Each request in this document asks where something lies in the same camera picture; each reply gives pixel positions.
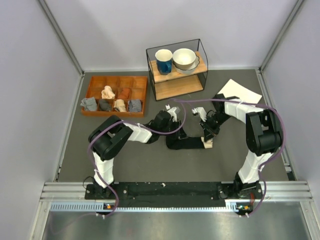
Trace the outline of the black underwear cream waistband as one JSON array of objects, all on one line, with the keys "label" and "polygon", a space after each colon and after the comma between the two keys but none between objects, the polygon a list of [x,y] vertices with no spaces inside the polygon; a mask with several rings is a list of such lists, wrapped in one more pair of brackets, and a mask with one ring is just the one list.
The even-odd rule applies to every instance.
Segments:
[{"label": "black underwear cream waistband", "polygon": [[176,135],[168,135],[165,138],[165,143],[170,150],[191,150],[191,149],[211,149],[213,140],[205,141],[204,137],[178,138]]}]

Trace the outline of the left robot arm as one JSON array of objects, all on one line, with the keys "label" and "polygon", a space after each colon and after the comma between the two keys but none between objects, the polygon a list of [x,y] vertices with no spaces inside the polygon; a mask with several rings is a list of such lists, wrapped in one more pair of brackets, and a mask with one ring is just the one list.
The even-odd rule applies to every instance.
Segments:
[{"label": "left robot arm", "polygon": [[177,110],[161,110],[145,124],[124,122],[112,115],[96,128],[88,137],[94,159],[94,176],[92,184],[86,187],[85,198],[107,199],[113,194],[115,157],[127,142],[152,144],[160,136],[186,138]]}]

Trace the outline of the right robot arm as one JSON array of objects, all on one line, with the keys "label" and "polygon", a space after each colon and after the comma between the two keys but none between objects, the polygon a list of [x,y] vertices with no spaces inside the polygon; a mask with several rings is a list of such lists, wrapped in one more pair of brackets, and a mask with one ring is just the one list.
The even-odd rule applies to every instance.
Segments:
[{"label": "right robot arm", "polygon": [[225,97],[216,94],[214,111],[209,114],[203,107],[193,109],[200,116],[204,143],[213,142],[220,127],[231,117],[245,124],[245,141],[248,153],[240,170],[235,174],[232,186],[217,186],[220,199],[247,198],[259,188],[259,174],[267,162],[283,144],[284,133],[278,116],[271,109],[246,104],[237,96]]}]

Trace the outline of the blue striped rolled cloth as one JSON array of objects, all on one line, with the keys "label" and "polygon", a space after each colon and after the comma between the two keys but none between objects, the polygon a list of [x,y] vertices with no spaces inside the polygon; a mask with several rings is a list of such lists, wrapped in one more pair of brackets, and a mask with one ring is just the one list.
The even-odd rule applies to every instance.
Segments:
[{"label": "blue striped rolled cloth", "polygon": [[140,99],[131,99],[128,101],[128,111],[130,113],[142,112],[142,102]]}]

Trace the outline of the white square plate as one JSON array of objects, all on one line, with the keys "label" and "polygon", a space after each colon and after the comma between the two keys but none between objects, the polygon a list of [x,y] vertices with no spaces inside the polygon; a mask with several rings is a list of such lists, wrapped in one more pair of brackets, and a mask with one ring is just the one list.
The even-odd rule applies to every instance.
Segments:
[{"label": "white square plate", "polygon": [[218,94],[223,94],[226,98],[238,97],[243,102],[253,104],[258,104],[262,98],[261,94],[245,88],[233,79],[229,79],[228,82],[218,92]]}]

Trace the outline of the cream rolled cloth lower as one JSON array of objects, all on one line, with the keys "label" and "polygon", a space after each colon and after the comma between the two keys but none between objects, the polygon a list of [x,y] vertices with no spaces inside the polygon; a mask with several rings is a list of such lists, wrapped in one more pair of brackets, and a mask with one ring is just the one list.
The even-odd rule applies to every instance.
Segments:
[{"label": "cream rolled cloth lower", "polygon": [[123,99],[117,99],[114,102],[114,109],[117,112],[126,112],[126,104],[125,101]]}]

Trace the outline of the cream rolled cloth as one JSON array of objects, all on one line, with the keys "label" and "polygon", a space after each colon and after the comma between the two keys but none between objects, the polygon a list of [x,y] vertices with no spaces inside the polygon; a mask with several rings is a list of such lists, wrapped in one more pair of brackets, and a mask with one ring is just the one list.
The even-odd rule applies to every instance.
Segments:
[{"label": "cream rolled cloth", "polygon": [[109,85],[106,85],[104,89],[101,91],[101,98],[102,99],[114,99],[115,93],[113,92],[112,88]]},{"label": "cream rolled cloth", "polygon": [[126,104],[125,101],[123,99],[117,99],[114,102],[114,109],[117,112],[126,112]]}]

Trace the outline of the orange rolled cloth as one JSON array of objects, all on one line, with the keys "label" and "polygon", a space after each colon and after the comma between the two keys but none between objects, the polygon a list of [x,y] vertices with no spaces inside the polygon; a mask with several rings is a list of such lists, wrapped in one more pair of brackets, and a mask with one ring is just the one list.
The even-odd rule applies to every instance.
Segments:
[{"label": "orange rolled cloth", "polygon": [[122,100],[128,100],[131,97],[131,88],[121,88],[118,91],[117,98]]}]

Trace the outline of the wooden compartment organizer tray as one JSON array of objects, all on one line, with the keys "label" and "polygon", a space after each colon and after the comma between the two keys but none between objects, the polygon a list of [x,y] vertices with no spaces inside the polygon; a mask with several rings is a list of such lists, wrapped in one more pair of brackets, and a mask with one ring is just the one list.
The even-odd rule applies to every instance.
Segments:
[{"label": "wooden compartment organizer tray", "polygon": [[[117,115],[119,117],[136,117],[142,118],[145,113],[146,94],[148,78],[146,76],[98,76],[94,75],[90,79],[85,98],[94,97],[97,103],[96,111],[85,111],[81,107],[81,113],[87,117],[108,117]],[[111,111],[101,111],[99,100],[102,99],[101,91],[105,86],[110,86],[115,93],[114,99],[106,99],[112,106]],[[124,99],[126,112],[115,111],[114,103],[118,100],[118,92],[122,88],[131,88],[130,99]],[[139,99],[142,103],[142,112],[129,112],[128,101]]]}]

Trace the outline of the white scalloped dish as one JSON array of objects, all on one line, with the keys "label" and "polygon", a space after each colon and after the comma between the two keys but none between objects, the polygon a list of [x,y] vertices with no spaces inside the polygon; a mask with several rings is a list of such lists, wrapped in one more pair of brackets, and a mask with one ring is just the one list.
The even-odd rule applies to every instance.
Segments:
[{"label": "white scalloped dish", "polygon": [[174,63],[174,66],[175,66],[175,69],[178,73],[184,74],[184,75],[189,75],[189,74],[192,74],[196,70],[196,68],[198,67],[199,64],[200,64],[200,58],[199,58],[199,56],[197,56],[195,61],[191,65],[191,67],[189,67],[188,69],[178,68],[175,63]]}]

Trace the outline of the dark grey rolled cloth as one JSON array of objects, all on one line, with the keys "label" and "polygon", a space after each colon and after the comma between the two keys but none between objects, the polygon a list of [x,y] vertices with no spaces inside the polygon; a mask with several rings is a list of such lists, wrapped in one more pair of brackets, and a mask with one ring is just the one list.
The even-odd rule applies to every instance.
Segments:
[{"label": "dark grey rolled cloth", "polygon": [[106,99],[100,99],[98,101],[98,104],[101,111],[105,111],[105,112],[112,111],[112,106],[109,104],[109,102]]}]

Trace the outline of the cream rolled cloth upper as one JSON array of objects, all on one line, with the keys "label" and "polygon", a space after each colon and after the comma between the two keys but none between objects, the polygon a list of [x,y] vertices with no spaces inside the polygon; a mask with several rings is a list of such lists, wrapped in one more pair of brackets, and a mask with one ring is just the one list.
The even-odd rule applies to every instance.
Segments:
[{"label": "cream rolled cloth upper", "polygon": [[112,88],[109,85],[106,85],[104,89],[101,91],[101,98],[102,99],[114,99],[115,93],[113,92]]}]

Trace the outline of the blue ceramic mug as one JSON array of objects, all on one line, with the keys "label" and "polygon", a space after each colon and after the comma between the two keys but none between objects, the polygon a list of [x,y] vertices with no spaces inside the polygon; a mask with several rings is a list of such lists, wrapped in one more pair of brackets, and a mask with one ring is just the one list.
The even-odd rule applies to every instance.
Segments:
[{"label": "blue ceramic mug", "polygon": [[168,49],[159,49],[155,53],[156,65],[161,75],[168,75],[172,72],[173,53]]}]

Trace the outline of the cream ceramic bowl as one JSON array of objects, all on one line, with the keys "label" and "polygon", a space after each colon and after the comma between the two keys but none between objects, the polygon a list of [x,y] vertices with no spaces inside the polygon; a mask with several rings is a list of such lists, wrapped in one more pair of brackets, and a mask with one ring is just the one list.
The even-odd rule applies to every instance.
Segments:
[{"label": "cream ceramic bowl", "polygon": [[173,63],[181,70],[188,70],[196,60],[196,53],[188,48],[180,48],[173,53]]}]

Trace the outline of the grey striped rolled cloth left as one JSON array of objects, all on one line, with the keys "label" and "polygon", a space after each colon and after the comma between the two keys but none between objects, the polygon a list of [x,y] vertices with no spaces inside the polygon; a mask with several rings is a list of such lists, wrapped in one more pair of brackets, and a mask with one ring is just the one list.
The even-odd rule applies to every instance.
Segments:
[{"label": "grey striped rolled cloth left", "polygon": [[89,112],[95,112],[98,109],[98,105],[94,97],[83,98],[80,106],[83,107],[85,111]]}]

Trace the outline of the aluminium frame rail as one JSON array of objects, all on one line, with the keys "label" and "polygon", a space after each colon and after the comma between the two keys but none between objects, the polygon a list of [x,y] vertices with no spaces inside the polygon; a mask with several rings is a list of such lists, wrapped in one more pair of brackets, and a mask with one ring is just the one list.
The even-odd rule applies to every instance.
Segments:
[{"label": "aluminium frame rail", "polygon": [[42,201],[97,201],[128,200],[136,197],[208,197],[211,200],[238,200],[261,197],[265,201],[300,202],[313,199],[309,185],[305,181],[259,182],[236,190],[232,182],[116,182],[102,188],[96,183],[47,182],[40,199]]}]

